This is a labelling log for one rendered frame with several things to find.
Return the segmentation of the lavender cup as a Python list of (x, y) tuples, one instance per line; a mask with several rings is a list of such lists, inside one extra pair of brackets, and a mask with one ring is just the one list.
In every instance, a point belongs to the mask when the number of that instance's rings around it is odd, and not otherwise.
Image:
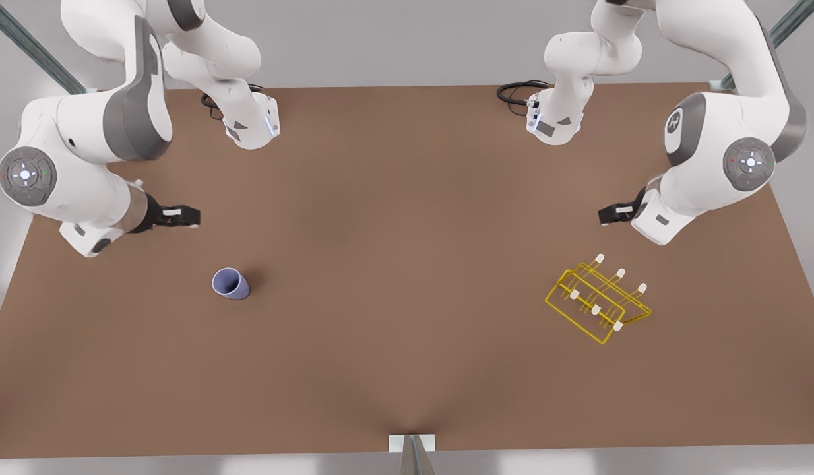
[(249, 295), (249, 284), (238, 269), (225, 267), (211, 280), (214, 292), (229, 300), (244, 300)]

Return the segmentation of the silver frame post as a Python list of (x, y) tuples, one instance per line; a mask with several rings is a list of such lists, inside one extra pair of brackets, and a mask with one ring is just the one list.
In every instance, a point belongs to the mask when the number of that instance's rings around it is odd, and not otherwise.
[(0, 4), (0, 31), (69, 94), (90, 92)]
[[(782, 15), (776, 24), (765, 29), (764, 33), (771, 52), (774, 52), (784, 40), (791, 36), (814, 13), (814, 0), (796, 0), (796, 2)], [(731, 73), (720, 80), (709, 81), (711, 91), (736, 91), (737, 84)]]
[(389, 435), (389, 452), (399, 452), (400, 475), (436, 475), (428, 452), (436, 451), (436, 435)]

